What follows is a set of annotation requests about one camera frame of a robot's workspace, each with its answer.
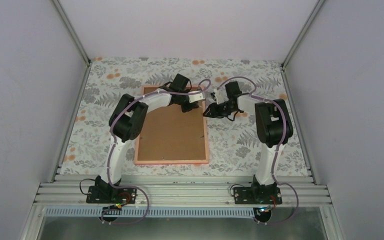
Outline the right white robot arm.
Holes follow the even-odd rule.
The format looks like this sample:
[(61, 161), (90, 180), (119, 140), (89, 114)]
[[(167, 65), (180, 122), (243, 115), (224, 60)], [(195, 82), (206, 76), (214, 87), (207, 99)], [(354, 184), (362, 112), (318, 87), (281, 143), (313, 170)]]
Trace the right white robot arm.
[(218, 89), (210, 95), (214, 100), (204, 111), (207, 118), (227, 118), (232, 113), (246, 112), (255, 116), (256, 134), (261, 142), (260, 161), (249, 187), (236, 187), (237, 204), (281, 203), (279, 182), (276, 178), (277, 159), (294, 133), (286, 102), (270, 100), (245, 93), (236, 81), (225, 86), (227, 100)]

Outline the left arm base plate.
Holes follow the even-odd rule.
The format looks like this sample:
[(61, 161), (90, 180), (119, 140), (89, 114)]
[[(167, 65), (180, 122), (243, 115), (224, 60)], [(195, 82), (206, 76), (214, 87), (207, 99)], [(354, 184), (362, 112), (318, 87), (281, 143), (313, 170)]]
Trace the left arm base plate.
[(85, 202), (88, 204), (134, 204), (136, 196), (135, 188), (100, 189), (97, 186), (90, 186)]

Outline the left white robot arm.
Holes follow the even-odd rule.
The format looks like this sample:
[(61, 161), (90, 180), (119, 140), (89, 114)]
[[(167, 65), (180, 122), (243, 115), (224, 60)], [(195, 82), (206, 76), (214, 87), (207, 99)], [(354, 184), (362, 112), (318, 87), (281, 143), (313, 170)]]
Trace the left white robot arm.
[(189, 108), (196, 107), (198, 102), (205, 100), (206, 89), (200, 86), (196, 90), (187, 89), (188, 82), (188, 78), (178, 74), (173, 81), (159, 86), (152, 92), (138, 97), (129, 94), (121, 97), (109, 119), (113, 145), (109, 149), (106, 166), (88, 190), (89, 197), (96, 194), (108, 203), (119, 197), (120, 190), (116, 184), (122, 178), (122, 158), (140, 135), (149, 112), (173, 104), (185, 107), (188, 111)]

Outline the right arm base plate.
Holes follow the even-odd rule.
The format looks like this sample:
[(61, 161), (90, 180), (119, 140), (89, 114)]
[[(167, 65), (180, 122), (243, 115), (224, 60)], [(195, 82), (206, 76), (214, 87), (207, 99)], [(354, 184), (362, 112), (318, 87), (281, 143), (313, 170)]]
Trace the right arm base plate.
[(281, 205), (283, 203), (280, 188), (275, 184), (233, 188), (236, 205)]

